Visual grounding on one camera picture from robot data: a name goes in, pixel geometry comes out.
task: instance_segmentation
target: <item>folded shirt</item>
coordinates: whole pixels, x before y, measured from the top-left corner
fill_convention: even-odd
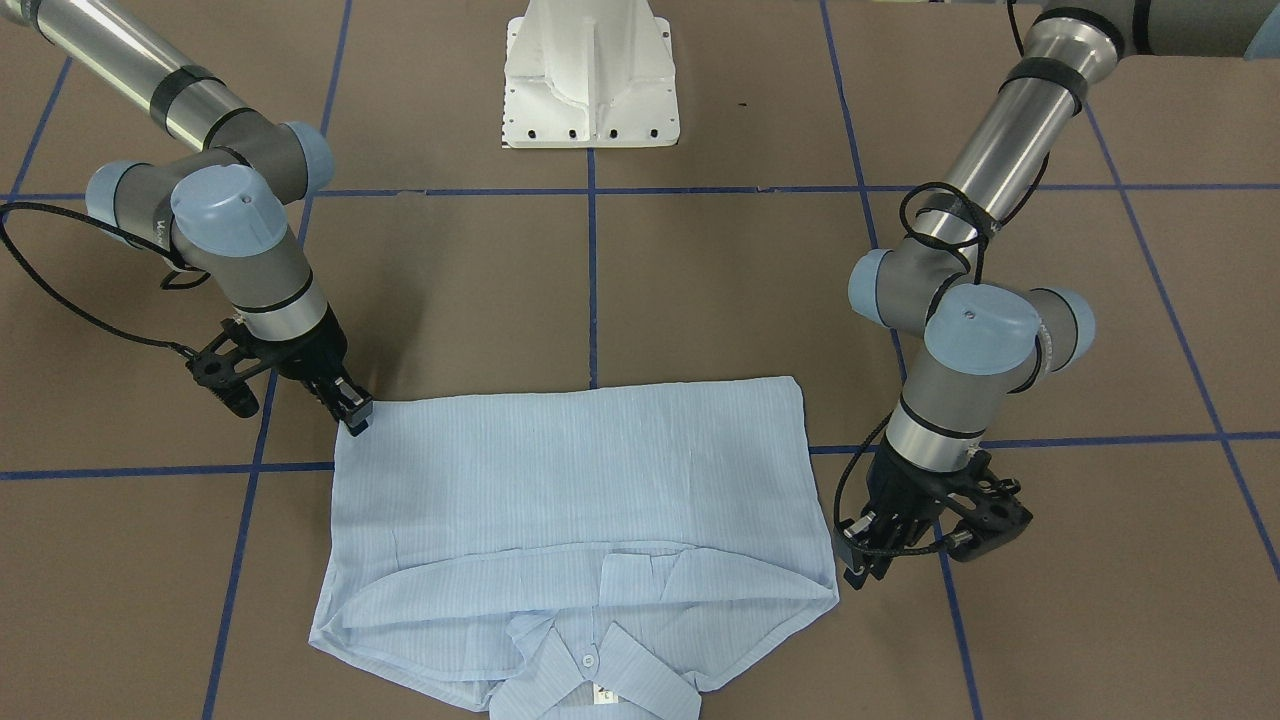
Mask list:
[[[694,720],[837,602],[791,378],[379,402],[311,644],[493,720]]]

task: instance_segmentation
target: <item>brown tile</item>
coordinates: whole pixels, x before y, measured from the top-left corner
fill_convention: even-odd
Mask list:
[[[330,475],[259,480],[218,689],[219,717],[475,717],[307,644],[329,560]]]
[[[814,457],[823,506],[846,461]],[[864,500],[859,487],[846,497]],[[936,559],[899,561],[863,591],[841,580],[840,596],[835,610],[704,696],[703,717],[973,717]]]
[[[197,717],[243,475],[0,483],[0,707]]]
[[[381,400],[588,386],[584,197],[323,199],[307,255],[348,369]],[[333,457],[333,424],[298,387],[271,428],[270,460]]]
[[[942,179],[1018,63],[1004,8],[829,8],[867,182]],[[1034,12],[1021,17],[1027,28]],[[1066,126],[1052,155],[1046,183],[1112,182],[1083,117]]]
[[[340,3],[312,6],[234,0],[183,5],[143,0],[128,8],[271,120],[303,120],[319,127],[338,47]],[[247,17],[253,22],[244,22]],[[23,40],[44,44],[38,36]],[[93,172],[106,163],[163,164],[189,152],[145,111],[77,63],[50,117],[24,190],[83,192]]]
[[[579,150],[504,150],[506,32],[525,0],[355,5],[329,141],[334,187],[585,187]],[[392,41],[393,26],[412,28]]]
[[[653,3],[671,20],[680,143],[602,151],[602,187],[851,184],[817,3]]]
[[[1280,65],[1129,58],[1091,95],[1126,183],[1280,182]]]
[[[1265,210],[1280,192],[1130,196],[1222,424],[1280,428],[1280,250]]]
[[[46,279],[125,331],[202,347],[232,307],[210,282],[159,290],[156,258],[99,231],[19,213],[6,225]],[[178,355],[125,342],[60,307],[0,261],[0,469],[248,462],[259,420],[232,415]],[[255,382],[261,391],[262,383]]]
[[[900,243],[900,199],[873,197],[886,247]],[[1011,288],[1074,290],[1098,320],[1089,354],[1006,398],[988,438],[1213,430],[1117,192],[1041,191],[992,243],[986,268],[988,282]]]
[[[602,197],[603,386],[794,375],[809,442],[860,439],[899,392],[888,334],[849,307],[849,195]]]
[[[996,462],[1036,520],[955,571],[988,717],[1274,715],[1280,597],[1221,446]]]
[[[36,31],[0,20],[0,87],[5,95],[0,192],[9,192],[18,177],[63,59]]]
[[[1275,544],[1280,541],[1280,473],[1276,471],[1280,468],[1280,441],[1234,442],[1231,451]]]

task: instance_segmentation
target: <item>light blue joint cap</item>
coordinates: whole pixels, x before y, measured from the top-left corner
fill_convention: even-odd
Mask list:
[[[879,302],[876,301],[876,281],[879,278],[879,266],[884,256],[892,250],[872,250],[863,255],[854,272],[849,275],[849,304],[854,310],[872,320],[882,328],[887,328],[879,316]]]
[[[1267,19],[1262,22],[1258,33],[1253,36],[1253,42],[1244,51],[1245,60],[1263,60],[1280,58],[1280,3],[1271,10]]]
[[[938,363],[966,375],[998,375],[1036,350],[1039,313],[1007,290],[965,283],[942,296],[924,327],[924,346]]]
[[[257,170],[221,165],[191,173],[170,200],[178,229],[196,247],[223,258],[250,258],[275,247],[289,220]]]
[[[143,164],[134,163],[133,160],[120,160],[99,168],[93,173],[93,177],[88,179],[88,187],[84,188],[84,208],[88,209],[88,217],[119,227],[120,223],[115,219],[115,188],[120,187],[124,173]],[[106,231],[102,231],[102,233],[128,245],[123,237],[115,233]]]
[[[284,127],[293,131],[298,145],[302,146],[302,156],[307,161],[307,195],[311,195],[333,179],[333,150],[320,131],[306,123],[291,122],[284,123]]]
[[[1066,365],[1057,369],[1061,373],[1093,347],[1093,338],[1098,333],[1098,320],[1093,316],[1093,307],[1089,307],[1089,302],[1079,292],[1059,287],[1046,287],[1044,290],[1057,293],[1075,315],[1075,351],[1071,352],[1071,359],[1068,360]]]

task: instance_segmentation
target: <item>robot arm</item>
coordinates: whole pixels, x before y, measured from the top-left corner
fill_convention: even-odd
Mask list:
[[[270,123],[110,0],[0,0],[0,17],[37,29],[195,150],[163,167],[105,165],[84,195],[90,215],[154,245],[175,270],[207,272],[236,306],[188,360],[192,377],[248,418],[259,406],[246,380],[274,368],[361,432],[371,397],[343,366],[346,336],[283,210],[333,177],[324,137]]]
[[[987,243],[1016,211],[1037,169],[1088,88],[1132,54],[1240,56],[1267,23],[1275,0],[1051,1],[1030,28],[986,119],[937,190],[908,218],[897,250],[873,250],[849,283],[854,309],[900,332],[923,336],[884,442],[867,475],[869,501],[836,520],[845,579],[882,579],[943,510],[955,530],[924,550],[972,560],[1018,537],[1032,520],[979,450],[1009,393],[1061,372],[1093,342],[1094,320],[1079,295],[1014,291],[982,283]]]

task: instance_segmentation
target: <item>striped fabric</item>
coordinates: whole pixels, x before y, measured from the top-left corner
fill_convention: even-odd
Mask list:
[[[311,644],[493,720],[694,720],[835,578],[791,378],[380,402]]]

